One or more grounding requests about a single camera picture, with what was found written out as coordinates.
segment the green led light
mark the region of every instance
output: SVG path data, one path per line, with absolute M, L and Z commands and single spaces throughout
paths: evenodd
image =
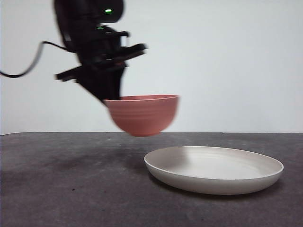
M 112 12 L 113 12 L 112 9 L 106 9 L 106 10 L 105 10 L 105 13 L 106 13 L 106 14 L 111 14 Z

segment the bowl rim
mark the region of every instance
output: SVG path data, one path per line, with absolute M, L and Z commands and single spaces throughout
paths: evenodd
M 164 99 L 172 99 L 179 98 L 179 95 L 174 94 L 153 94 L 153 95 L 132 95 L 132 96 L 121 96 L 121 97 L 141 97 L 141 96 L 169 96 L 163 98 L 150 98 L 150 99 L 133 99 L 133 100 L 109 100 L 108 98 L 104 99 L 105 102 L 136 102 L 136 101 L 152 101 L 152 100 L 164 100 Z
M 247 153 L 254 153 L 254 154 L 257 154 L 257 155 L 260 155 L 260 156 L 264 156 L 264 157 L 267 157 L 267 158 L 270 158 L 274 161 L 276 161 L 278 164 L 280 164 L 280 169 L 274 173 L 271 173 L 271 174 L 267 174 L 267 175 L 263 175 L 261 177 L 253 177 L 253 178 L 239 178 L 239 179 L 232 179 L 232 178 L 211 178 L 211 177 L 204 177 L 204 176 L 195 176 L 195 175 L 186 175 L 186 174 L 177 174 L 177 173 L 174 173 L 172 171 L 169 171 L 169 170 L 165 170 L 165 169 L 162 169 L 162 168 L 159 168 L 159 167 L 156 167 L 154 165 L 152 165 L 151 163 L 149 163 L 147 161 L 147 156 L 148 154 L 152 153 L 152 152 L 156 152 L 158 150 L 162 150 L 162 149 L 170 149 L 170 148 L 188 148 L 188 147 L 199 147 L 199 148 L 221 148 L 221 149 L 231 149 L 231 150 L 237 150 L 237 151 L 241 151 L 241 152 L 247 152 Z M 157 169 L 161 172 L 165 172 L 165 173 L 168 173 L 168 174 L 172 174 L 172 175 L 177 175 L 177 176 L 181 176 L 181 177 L 192 177 L 192 178 L 198 178 L 198 179 L 207 179 L 207 180 L 222 180 L 222 181 L 234 181 L 234 180 L 237 180 L 237 181 L 241 181 L 241 180 L 244 180 L 244 181 L 247 181 L 247 180 L 257 180 L 257 179 L 263 179 L 263 178 L 266 178 L 266 177 L 271 177 L 271 176 L 275 176 L 277 174 L 280 174 L 283 172 L 284 170 L 284 165 L 277 159 L 273 158 L 273 157 L 270 157 L 270 156 L 267 156 L 267 155 L 263 155 L 263 154 L 260 154 L 260 153 L 257 153 L 257 152 L 252 152 L 252 151 L 247 151 L 247 150 L 241 150 L 241 149 L 234 149 L 234 148 L 223 148 L 223 147 L 212 147 L 212 146 L 177 146 L 177 147 L 168 147 L 168 148 L 160 148 L 160 149 L 156 149 L 156 150 L 153 150 L 151 152 L 149 152 L 148 154 L 146 154 L 144 156 L 144 162 L 154 168 L 154 169 Z

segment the black cable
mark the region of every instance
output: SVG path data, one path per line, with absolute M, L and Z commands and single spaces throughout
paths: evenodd
M 69 51 L 67 48 L 59 46 L 57 44 L 54 44 L 54 43 L 51 43 L 51 42 L 48 42 L 48 41 L 42 41 L 40 43 L 40 45 L 39 45 L 39 48 L 38 48 L 38 51 L 36 53 L 36 56 L 34 58 L 33 63 L 28 67 L 27 70 L 25 70 L 23 73 L 20 73 L 20 74 L 17 74 L 17 75 L 10 75 L 10 74 L 4 73 L 2 71 L 0 71 L 0 74 L 2 74 L 3 76 L 9 77 L 9 78 L 18 78 L 18 77 L 22 77 L 25 74 L 28 74 L 36 66 L 36 64 L 38 63 L 38 61 L 39 61 L 39 59 L 41 57 L 42 50 L 43 50 L 43 44 L 50 44 L 50 45 L 59 47 L 59 48 L 65 50 L 65 51 Z

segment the plate rim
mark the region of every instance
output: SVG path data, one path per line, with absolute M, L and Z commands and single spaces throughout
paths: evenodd
M 267 175 L 264 175 L 262 177 L 254 177 L 254 178 L 236 178 L 236 179 L 223 179 L 223 178 L 211 178 L 211 177 L 202 177 L 202 176 L 194 176 L 194 175 L 184 175 L 184 174 L 176 174 L 172 171 L 168 171 L 168 170 L 165 170 L 165 169 L 161 169 L 161 168 L 158 168 L 152 164 L 150 164 L 147 160 L 146 160 L 146 157 L 148 156 L 148 154 L 154 152 L 154 151 L 157 151 L 157 150 L 162 150 L 162 149 L 170 149 L 170 148 L 220 148 L 220 149 L 231 149 L 231 150 L 237 150 L 237 151 L 241 151 L 241 152 L 247 152 L 247 153 L 254 153 L 254 154 L 257 154 L 257 155 L 261 155 L 261 156 L 265 156 L 265 157 L 268 157 L 274 161 L 276 161 L 277 163 L 279 163 L 281 165 L 281 168 L 279 171 L 276 171 L 272 174 L 267 174 Z M 165 172 L 165 173 L 169 173 L 169 174 L 173 174 L 173 175 L 177 175 L 177 176 L 182 176 L 182 177 L 192 177 L 192 178 L 198 178 L 198 179 L 207 179 L 207 180 L 222 180 L 222 181 L 247 181 L 247 180 L 256 180 L 256 179 L 263 179 L 263 178 L 267 178 L 267 177 L 271 177 L 271 176 L 275 176 L 277 174 L 280 174 L 283 172 L 284 170 L 284 165 L 282 164 L 282 162 L 280 162 L 279 160 L 273 158 L 273 157 L 270 157 L 270 156 L 267 156 L 267 155 L 263 155 L 263 154 L 260 154 L 260 153 L 257 153 L 257 152 L 252 152 L 252 151 L 247 151 L 247 150 L 241 150 L 241 149 L 235 149 L 235 148 L 223 148 L 223 147 L 212 147 L 212 146 L 177 146 L 177 147 L 167 147 L 167 148 L 159 148 L 159 149 L 156 149 L 156 150 L 153 150 L 149 153 L 147 153 L 145 156 L 144 156 L 144 161 L 147 165 L 159 170 L 159 171 L 162 171 L 162 172 Z

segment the dark gray tabletop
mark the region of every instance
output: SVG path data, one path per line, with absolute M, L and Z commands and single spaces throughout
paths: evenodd
M 285 170 L 256 193 L 213 196 L 167 186 L 144 155 L 216 146 L 269 155 Z M 3 227 L 301 227 L 303 134 L 18 133 L 1 136 Z

